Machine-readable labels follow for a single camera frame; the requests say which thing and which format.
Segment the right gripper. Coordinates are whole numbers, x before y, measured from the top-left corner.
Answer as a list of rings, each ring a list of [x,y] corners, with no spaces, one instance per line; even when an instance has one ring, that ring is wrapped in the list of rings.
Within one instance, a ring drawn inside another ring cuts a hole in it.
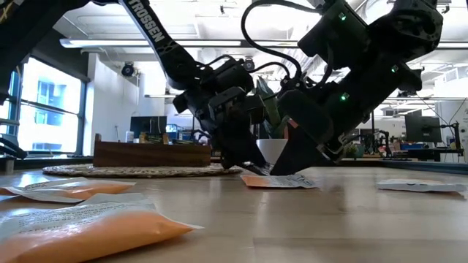
[[[279,106],[297,127],[270,174],[292,175],[313,166],[322,155],[320,144],[328,159],[342,159],[346,136],[370,115],[373,79],[370,72],[350,72],[339,83],[326,83],[322,108],[301,91],[283,94]]]

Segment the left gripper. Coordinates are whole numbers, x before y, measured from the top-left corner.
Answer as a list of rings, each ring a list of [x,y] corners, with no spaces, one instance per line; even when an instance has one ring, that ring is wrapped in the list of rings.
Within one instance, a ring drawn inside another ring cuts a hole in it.
[[[193,85],[177,95],[173,105],[178,113],[190,111],[202,128],[213,129],[223,165],[249,162],[264,167],[267,161],[251,126],[265,120],[265,104],[260,95],[248,95],[254,83],[244,64],[243,59],[228,59],[216,69],[199,67]]]

